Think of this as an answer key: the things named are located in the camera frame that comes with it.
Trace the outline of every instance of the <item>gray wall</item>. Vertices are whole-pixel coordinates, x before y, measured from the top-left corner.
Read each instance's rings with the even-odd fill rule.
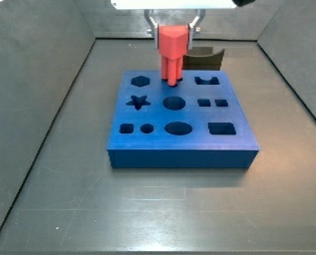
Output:
[[[144,38],[147,22],[143,11],[116,11],[109,0],[75,0],[96,37]],[[208,10],[198,38],[257,40],[283,0],[257,0],[234,10]],[[156,12],[160,24],[186,24],[191,11]]]
[[[93,40],[72,0],[0,3],[0,226]]]
[[[316,117],[316,0],[287,0],[258,44]]]

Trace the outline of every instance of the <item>black object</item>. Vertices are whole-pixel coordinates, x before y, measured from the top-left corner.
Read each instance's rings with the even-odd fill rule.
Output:
[[[183,70],[219,70],[224,50],[212,53],[211,47],[192,47],[183,56]]]
[[[240,7],[253,3],[255,0],[231,0],[231,1],[238,7]]]

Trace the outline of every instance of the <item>arch-shaped hole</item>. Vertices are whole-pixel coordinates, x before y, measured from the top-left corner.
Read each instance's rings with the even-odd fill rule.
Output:
[[[141,133],[151,133],[151,132],[154,132],[154,126],[150,124],[144,124],[140,127],[140,131],[141,131]]]
[[[167,97],[162,101],[162,105],[172,111],[178,111],[184,107],[184,100],[180,97]]]
[[[214,135],[235,135],[235,128],[231,123],[208,123],[208,133]]]
[[[172,135],[186,135],[192,131],[191,125],[180,122],[167,124],[163,129]]]
[[[203,80],[200,77],[195,77],[195,78],[194,78],[194,82],[195,82],[198,85],[219,85],[219,82],[218,82],[218,78],[216,78],[216,77],[211,77],[210,80]]]
[[[121,124],[120,125],[120,133],[132,133],[133,125],[132,124]]]
[[[208,108],[210,107],[210,100],[196,100],[196,104],[200,108]]]
[[[219,108],[226,108],[227,107],[227,102],[226,100],[214,100],[215,101],[215,105],[219,107]]]

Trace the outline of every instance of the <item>rectangular hole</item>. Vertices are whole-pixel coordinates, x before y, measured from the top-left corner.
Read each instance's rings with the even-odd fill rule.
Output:
[[[226,100],[214,100],[215,101],[215,106],[219,108],[226,108],[227,107],[227,102]]]
[[[231,123],[208,123],[207,130],[212,135],[235,135],[235,128]]]
[[[210,100],[196,100],[196,104],[200,108],[210,108]]]

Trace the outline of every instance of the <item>blue foam block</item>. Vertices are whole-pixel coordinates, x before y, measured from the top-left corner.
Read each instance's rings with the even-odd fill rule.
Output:
[[[223,72],[183,71],[175,88],[124,72],[107,150],[113,168],[247,168],[258,145]]]

